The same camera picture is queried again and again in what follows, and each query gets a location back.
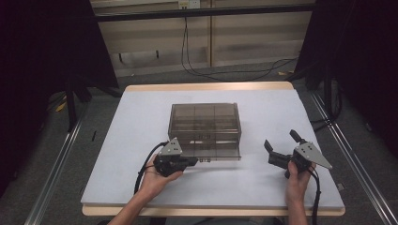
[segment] transparent plastic box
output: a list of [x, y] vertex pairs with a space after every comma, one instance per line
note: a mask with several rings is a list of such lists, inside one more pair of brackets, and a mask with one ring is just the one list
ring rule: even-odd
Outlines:
[[177, 137], [183, 157], [200, 161], [240, 160], [240, 135], [236, 103], [172, 106], [169, 138]]

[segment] table top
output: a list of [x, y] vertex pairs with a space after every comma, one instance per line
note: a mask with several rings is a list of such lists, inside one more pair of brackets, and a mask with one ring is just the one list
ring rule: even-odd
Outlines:
[[[115, 170], [115, 171], [119, 172], [120, 168], [122, 168], [122, 170], [125, 170], [123, 166], [121, 166], [120, 168], [116, 168], [116, 169], [115, 168], [107, 168], [105, 171], [102, 170], [103, 168], [107, 167], [107, 166], [103, 166], [103, 165], [109, 165], [109, 163], [110, 163], [109, 160], [111, 160], [111, 159], [106, 159], [108, 161], [105, 163], [103, 161], [105, 156], [106, 156], [106, 158], [112, 158], [113, 155], [117, 155], [117, 154], [123, 155], [123, 154], [125, 154], [124, 152], [126, 151], [126, 150], [120, 150], [121, 152], [117, 152], [117, 151], [115, 152], [113, 150], [114, 152], [112, 152], [111, 155], [109, 154], [110, 150], [108, 150], [108, 149], [110, 149], [110, 147], [109, 147], [110, 143], [114, 143], [116, 140], [118, 140], [118, 142], [121, 141], [123, 143], [123, 137], [114, 138], [114, 139], [112, 138], [112, 136], [114, 136], [114, 137], [120, 136], [120, 135], [115, 135], [117, 132], [123, 132], [123, 125], [119, 125], [117, 123], [117, 118], [120, 116], [126, 116], [124, 114], [125, 112], [128, 112], [129, 114], [131, 112], [134, 113], [134, 111], [130, 111], [131, 109], [128, 106], [131, 104], [137, 104], [137, 105], [135, 105], [135, 108], [137, 108], [137, 106], [146, 107], [147, 105], [150, 105], [150, 104], [158, 104], [160, 106], [160, 110], [161, 110], [161, 102], [157, 103], [157, 100], [156, 100], [158, 97], [165, 98], [162, 101], [167, 101], [167, 100], [175, 98], [177, 101], [185, 100], [187, 102], [190, 102], [192, 100], [197, 102], [198, 100], [209, 101], [209, 100], [213, 99], [213, 100], [217, 101], [219, 99], [221, 99], [221, 100], [231, 100], [232, 99], [232, 100], [238, 101], [238, 105], [241, 107], [239, 109], [242, 110], [242, 113], [239, 112], [239, 116], [243, 116], [243, 117], [246, 116], [248, 118], [258, 116], [257, 114], [254, 114], [254, 116], [251, 116], [251, 113], [253, 113], [253, 110], [248, 110], [248, 111], [244, 110], [244, 109], [247, 109], [248, 107], [252, 108], [253, 105], [255, 105], [255, 108], [257, 108], [258, 111], [260, 111], [260, 112], [264, 111], [262, 106], [258, 106], [258, 104], [257, 104], [257, 103], [259, 103], [259, 100], [261, 100], [261, 101], [264, 100], [264, 105], [268, 106], [267, 112], [269, 112], [269, 113], [271, 113], [271, 110], [269, 109], [270, 106], [275, 106], [276, 108], [280, 108], [280, 110], [283, 112], [286, 111], [288, 108], [286, 108], [286, 106], [283, 106], [283, 103], [285, 103], [283, 101], [283, 98], [286, 98], [288, 100], [286, 102], [292, 101], [292, 102], [295, 102], [295, 104], [298, 103], [298, 106], [296, 108], [294, 108], [295, 114], [302, 113], [301, 117], [306, 118], [306, 121], [299, 120], [296, 122], [295, 122], [295, 120], [292, 120], [293, 121], [292, 122], [289, 119], [286, 119], [287, 120], [286, 123], [293, 123], [293, 127], [295, 127], [295, 126], [298, 127], [299, 133], [306, 134], [305, 137], [310, 137], [311, 141], [313, 141], [315, 144], [317, 144], [315, 136], [314, 136], [314, 132], [312, 131], [311, 125], [309, 124], [308, 117], [306, 117], [305, 110], [303, 109], [302, 104], [299, 101], [299, 98], [297, 97], [296, 91], [294, 91], [292, 84], [289, 82], [261, 82], [261, 83], [260, 82], [233, 82], [233, 83], [215, 82], [215, 83], [132, 85], [132, 86], [129, 86], [126, 88], [125, 94], [122, 97], [122, 100], [119, 104], [116, 115], [114, 117], [113, 124], [111, 125], [110, 130], [107, 135], [107, 138], [105, 139], [104, 145], [102, 146], [101, 153], [99, 154], [99, 159], [96, 163], [96, 166], [95, 166], [93, 173], [90, 177], [90, 180], [87, 184], [86, 191], [84, 192], [84, 196], [82, 198], [82, 203], [84, 204], [83, 212], [85, 215], [88, 215], [88, 216], [116, 215], [121, 210], [121, 208], [123, 206], [123, 201], [127, 201], [129, 199], [129, 197], [126, 197], [126, 196], [130, 196], [131, 194], [129, 192], [126, 192], [124, 195], [121, 195], [121, 197], [120, 196], [116, 197], [116, 199], [117, 198], [120, 198], [120, 199], [115, 200], [114, 202], [113, 202], [114, 199], [112, 199], [113, 197], [111, 199], [107, 199], [107, 200], [92, 201], [93, 199], [97, 198], [97, 197], [95, 197], [95, 194], [94, 195], [92, 195], [92, 194], [96, 191], [96, 188], [99, 187], [101, 180], [103, 180], [102, 178], [96, 179], [96, 175], [100, 174], [100, 175], [106, 176], [107, 173], [111, 173], [110, 172], [111, 170]], [[268, 119], [269, 121], [265, 121], [265, 122], [263, 121], [263, 122], [270, 123], [270, 126], [268, 126], [268, 127], [275, 129], [275, 127], [276, 127], [275, 124], [272, 124], [272, 123], [274, 123], [275, 119], [272, 119], [272, 118]], [[254, 131], [256, 128], [250, 127], [250, 123], [251, 123], [250, 119], [243, 119], [241, 121], [243, 123], [243, 125], [242, 125], [243, 126], [242, 127], [242, 141], [241, 141], [242, 150], [245, 150], [246, 146], [248, 146], [247, 147], [248, 149], [257, 149], [258, 147], [253, 145], [252, 143], [259, 143], [259, 142], [253, 142], [253, 141], [249, 140], [247, 137], [245, 137], [244, 135], [246, 133], [247, 136], [250, 136], [250, 138], [251, 138], [251, 137], [255, 137], [256, 133], [264, 132], [264, 130]], [[278, 128], [285, 127], [283, 122], [281, 122], [281, 123], [282, 123], [281, 125], [278, 125]], [[288, 136], [289, 130], [290, 129], [288, 129], [286, 131], [287, 138], [289, 138], [289, 136]], [[273, 133], [278, 133], [278, 132], [271, 132], [271, 133], [268, 133], [266, 136], [270, 138], [271, 142], [273, 142], [273, 141], [275, 142], [275, 140], [278, 140], [276, 137], [278, 135], [275, 135]], [[288, 151], [291, 151], [291, 149], [293, 149], [292, 147], [290, 147], [291, 144], [294, 145], [295, 143], [291, 142], [288, 144], [289, 145]], [[198, 172], [199, 170], [201, 170], [201, 168], [202, 168], [202, 170], [204, 170], [204, 169], [208, 170], [209, 168], [212, 167], [209, 165], [213, 164], [215, 162], [208, 163], [208, 165], [200, 165], [196, 171], [187, 172], [187, 176], [186, 177], [183, 176], [186, 182], [184, 182], [184, 179], [178, 179], [178, 180], [181, 180], [181, 182], [178, 183], [177, 182], [178, 180], [177, 180], [175, 185], [170, 184], [171, 187], [164, 191], [166, 193], [164, 195], [160, 195], [159, 197], [155, 198], [153, 202], [151, 202], [146, 208], [144, 208], [142, 210], [140, 215], [141, 216], [152, 216], [152, 217], [285, 216], [287, 214], [287, 210], [285, 207], [283, 207], [283, 205], [284, 205], [283, 191], [281, 193], [278, 192], [278, 191], [281, 191], [280, 187], [272, 187], [272, 186], [267, 187], [267, 189], [269, 189], [269, 190], [267, 190], [270, 195], [269, 197], [272, 199], [271, 202], [266, 202], [267, 199], [262, 200], [261, 198], [260, 198], [260, 200], [257, 201], [257, 200], [255, 200], [256, 198], [254, 198], [255, 194], [252, 195], [252, 194], [247, 194], [247, 193], [246, 193], [247, 196], [245, 196], [244, 198], [239, 198], [239, 197], [234, 196], [234, 198], [236, 198], [236, 199], [234, 199], [231, 202], [227, 201], [226, 199], [223, 199], [222, 197], [214, 197], [213, 196], [212, 198], [221, 198], [222, 203], [225, 203], [225, 204], [221, 204], [221, 205], [217, 204], [217, 200], [214, 200], [214, 199], [203, 198], [204, 200], [198, 200], [198, 198], [195, 198], [195, 197], [190, 198], [190, 196], [194, 196], [194, 194], [192, 195], [191, 192], [188, 195], [188, 197], [186, 194], [181, 194], [182, 196], [185, 196], [182, 199], [185, 198], [187, 203], [185, 203], [184, 201], [175, 201], [175, 200], [170, 200], [168, 198], [165, 198], [165, 196], [167, 196], [167, 195], [175, 196], [176, 194], [173, 192], [173, 188], [176, 188], [176, 187], [181, 187], [182, 189], [184, 189], [184, 188], [208, 189], [208, 187], [206, 185], [203, 185], [201, 183], [200, 184], [196, 183], [196, 185], [194, 185], [194, 186], [189, 186], [187, 184], [193, 183], [193, 182], [187, 182], [187, 181], [188, 181], [188, 179], [204, 179], [207, 177], [208, 177], [208, 179], [211, 180], [220, 174], [222, 174], [222, 177], [229, 177], [228, 174], [231, 173], [230, 168], [232, 168], [232, 167], [237, 168], [233, 173], [235, 173], [237, 175], [238, 179], [231, 178], [232, 180], [228, 180], [229, 178], [221, 178], [221, 180], [226, 179], [225, 182], [231, 182], [231, 181], [237, 180], [238, 182], [241, 182], [242, 184], [247, 184], [247, 183], [253, 182], [253, 180], [257, 180], [255, 176], [250, 175], [252, 173], [250, 171], [253, 169], [253, 168], [251, 168], [251, 166], [249, 166], [251, 164], [250, 160], [257, 160], [256, 158], [258, 158], [258, 156], [260, 156], [263, 153], [256, 152], [257, 150], [255, 150], [255, 151], [254, 150], [245, 150], [245, 151], [247, 151], [246, 156], [245, 156], [245, 154], [242, 154], [242, 160], [238, 163], [231, 162], [231, 163], [225, 163], [223, 165], [214, 164], [216, 167], [221, 166], [220, 170], [218, 170], [218, 171], [222, 171], [222, 168], [225, 168], [224, 172], [218, 172], [218, 171], [214, 172], [215, 171], [214, 168], [211, 172], [208, 172], [207, 174], [203, 174], [205, 172]], [[276, 179], [276, 180], [278, 180], [276, 183], [281, 183], [280, 181], [283, 182], [284, 178], [283, 179], [280, 178], [280, 177], [282, 177], [281, 174], [283, 174], [283, 171], [279, 168], [276, 168], [272, 165], [267, 164], [268, 156], [266, 155], [266, 153], [264, 153], [264, 155], [262, 157], [264, 158], [264, 162], [261, 161], [262, 160], [261, 159], [259, 161], [261, 163], [257, 163], [257, 164], [258, 165], [261, 164], [260, 168], [262, 168], [262, 167], [266, 168], [265, 170], [262, 170], [262, 171], [266, 171], [266, 172], [259, 172], [256, 176], [264, 175], [265, 180]], [[328, 170], [326, 170], [326, 169], [322, 170], [322, 168], [320, 168], [318, 172], [320, 173], [321, 181], [324, 184], [327, 184], [325, 187], [328, 187], [329, 183], [333, 183]], [[128, 186], [130, 185], [130, 183], [133, 180], [135, 181], [135, 179], [130, 179], [130, 181], [128, 181], [128, 182], [126, 182], [126, 181], [122, 181], [122, 182], [126, 182], [126, 186], [128, 188]], [[212, 188], [217, 189], [217, 182], [214, 182], [214, 185], [215, 185], [215, 187], [212, 187]], [[248, 191], [250, 191], [250, 192], [254, 192], [254, 191], [258, 191], [258, 186], [253, 185], [250, 187], [244, 187], [244, 185], [243, 185], [242, 187], [247, 188]], [[318, 215], [319, 216], [340, 216], [340, 215], [342, 215], [344, 213], [344, 204], [341, 201], [341, 197], [337, 191], [337, 188], [330, 187], [328, 190], [322, 190], [322, 191], [323, 191], [323, 196], [322, 196], [323, 198], [321, 198]], [[307, 192], [309, 192], [308, 194], [306, 194], [306, 204], [308, 206], [307, 214], [310, 215], [312, 212], [310, 210], [310, 206], [312, 206], [312, 203], [314, 203], [314, 193], [315, 193], [314, 184], [313, 184], [313, 186], [311, 186], [311, 184], [309, 185], [309, 191], [307, 191]]]

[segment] wire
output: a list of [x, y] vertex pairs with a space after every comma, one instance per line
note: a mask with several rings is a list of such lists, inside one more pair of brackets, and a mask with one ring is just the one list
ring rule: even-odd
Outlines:
[[[190, 60], [190, 54], [189, 54], [189, 35], [188, 35], [188, 23], [187, 23], [187, 18], [185, 18], [185, 29], [184, 29], [184, 38], [182, 41], [182, 49], [181, 49], [181, 66], [185, 69], [185, 71], [187, 71], [189, 74], [191, 74], [192, 76], [197, 76], [197, 77], [205, 77], [205, 78], [209, 78], [215, 81], [220, 81], [220, 82], [251, 82], [251, 81], [255, 81], [258, 80], [260, 78], [263, 78], [265, 76], [267, 76], [273, 69], [275, 68], [280, 68], [294, 60], [297, 60], [298, 58], [291, 58], [291, 59], [280, 59], [276, 62], [274, 62], [271, 66], [271, 68], [266, 68], [266, 69], [259, 69], [259, 70], [236, 70], [236, 71], [219, 71], [219, 72], [210, 72], [210, 73], [201, 73], [196, 71], [192, 65], [191, 65], [191, 60]], [[186, 55], [187, 55], [187, 61], [188, 61], [188, 65], [190, 66], [191, 70], [188, 70], [185, 65], [184, 65], [184, 49], [186, 50]], [[277, 63], [282, 62], [282, 61], [287, 61], [281, 65], [275, 66]], [[224, 80], [224, 79], [220, 79], [220, 78], [215, 78], [215, 77], [211, 77], [212, 75], [216, 75], [216, 74], [225, 74], [225, 73], [254, 73], [254, 72], [266, 72], [263, 75], [260, 75], [258, 77], [255, 78], [250, 78], [250, 79], [246, 79], [246, 80], [233, 80], [233, 81], [228, 81], [228, 80]]]
[[321, 187], [320, 187], [320, 182], [319, 182], [319, 175], [318, 172], [315, 170], [314, 167], [312, 167], [314, 169], [313, 173], [312, 171], [308, 170], [308, 172], [310, 173], [310, 175], [315, 179], [316, 181], [316, 195], [315, 195], [315, 200], [314, 200], [314, 207], [313, 207], [313, 215], [312, 215], [312, 219], [313, 219], [313, 225], [317, 224], [317, 217], [318, 217], [318, 206], [319, 206], [319, 199], [321, 196]]
[[342, 90], [340, 87], [338, 87], [338, 89], [337, 89], [337, 94], [336, 94], [334, 102], [335, 102], [334, 103], [335, 112], [333, 113], [333, 115], [331, 117], [326, 118], [326, 119], [321, 119], [321, 120], [310, 121], [312, 124], [322, 123], [322, 122], [325, 123], [324, 125], [315, 128], [314, 132], [317, 132], [317, 131], [321, 130], [322, 128], [325, 128], [325, 127], [331, 125], [334, 121], [337, 120], [340, 113], [342, 112], [343, 98], [342, 98]]
[[138, 172], [138, 177], [137, 180], [135, 181], [135, 187], [134, 187], [134, 194], [137, 193], [138, 188], [140, 187], [140, 183], [141, 180], [143, 178], [144, 172], [147, 168], [151, 167], [151, 166], [146, 166], [146, 164], [148, 163], [150, 157], [152, 156], [152, 154], [155, 152], [156, 149], [158, 149], [160, 146], [165, 146], [168, 142], [160, 142], [158, 145], [156, 145], [152, 151], [150, 151], [149, 155], [147, 156], [143, 167], [141, 168], [141, 170]]

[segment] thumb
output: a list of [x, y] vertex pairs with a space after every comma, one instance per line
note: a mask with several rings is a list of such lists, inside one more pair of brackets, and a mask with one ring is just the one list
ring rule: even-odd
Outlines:
[[180, 177], [182, 175], [182, 173], [183, 173], [182, 171], [173, 172], [173, 174], [171, 174], [167, 177], [167, 180], [169, 180], [169, 181], [177, 180], [177, 178]]
[[298, 176], [298, 167], [296, 166], [296, 164], [293, 161], [289, 161], [289, 163], [287, 164], [287, 168], [290, 172], [290, 176], [293, 177], [297, 177]]

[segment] human hand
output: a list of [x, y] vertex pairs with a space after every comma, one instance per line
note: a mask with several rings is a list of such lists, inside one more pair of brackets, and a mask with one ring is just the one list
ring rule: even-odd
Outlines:
[[298, 172], [298, 168], [293, 161], [289, 161], [287, 168], [290, 172], [290, 177], [287, 180], [287, 187], [285, 192], [285, 201], [289, 205], [303, 205], [305, 190], [307, 189], [308, 182], [311, 178], [309, 172]]
[[151, 201], [153, 198], [158, 196], [169, 182], [176, 180], [183, 173], [181, 171], [174, 172], [168, 177], [160, 175], [153, 164], [155, 157], [156, 155], [154, 155], [146, 164], [144, 179], [137, 192], [137, 194], [144, 195], [148, 201]]

